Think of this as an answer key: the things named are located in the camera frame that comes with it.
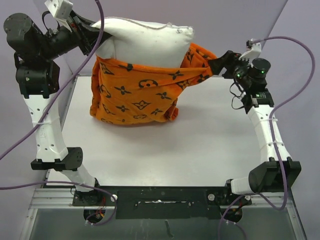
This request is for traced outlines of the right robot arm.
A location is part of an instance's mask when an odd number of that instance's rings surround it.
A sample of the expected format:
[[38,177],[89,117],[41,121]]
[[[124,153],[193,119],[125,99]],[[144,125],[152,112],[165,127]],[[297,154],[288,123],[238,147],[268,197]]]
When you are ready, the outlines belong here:
[[222,192],[223,200],[233,205],[241,195],[290,189],[302,167],[287,151],[273,112],[275,104],[266,81],[271,63],[259,57],[245,59],[228,50],[222,57],[209,60],[208,65],[214,74],[225,70],[222,77],[232,79],[241,89],[243,109],[253,125],[260,150],[261,163],[247,177],[232,179],[230,187]]

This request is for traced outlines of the white pillow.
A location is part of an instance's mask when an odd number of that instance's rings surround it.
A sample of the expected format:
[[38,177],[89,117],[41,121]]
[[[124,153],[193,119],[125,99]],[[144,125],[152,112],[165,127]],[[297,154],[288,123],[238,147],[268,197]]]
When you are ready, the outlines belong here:
[[104,32],[111,37],[95,51],[98,57],[159,68],[179,68],[195,35],[191,26],[124,17],[106,17]]

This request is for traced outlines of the orange patterned pillowcase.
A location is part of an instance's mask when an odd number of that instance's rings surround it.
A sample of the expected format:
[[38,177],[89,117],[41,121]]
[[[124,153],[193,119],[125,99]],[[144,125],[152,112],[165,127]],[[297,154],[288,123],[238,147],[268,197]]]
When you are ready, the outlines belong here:
[[217,56],[192,43],[180,68],[130,64],[96,58],[92,69],[89,114],[114,125],[174,121],[178,97],[213,76],[209,61]]

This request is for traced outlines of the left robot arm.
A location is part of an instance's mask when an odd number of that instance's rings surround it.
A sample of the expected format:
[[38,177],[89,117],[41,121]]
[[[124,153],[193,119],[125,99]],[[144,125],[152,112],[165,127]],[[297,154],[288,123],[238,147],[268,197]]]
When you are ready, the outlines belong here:
[[57,98],[60,67],[55,59],[75,48],[92,56],[110,35],[94,28],[93,22],[72,11],[65,24],[43,33],[24,13],[10,15],[4,22],[6,41],[14,50],[15,79],[28,107],[36,139],[35,171],[54,170],[75,186],[75,196],[95,206],[102,193],[99,182],[83,165],[83,150],[67,147],[61,129]]

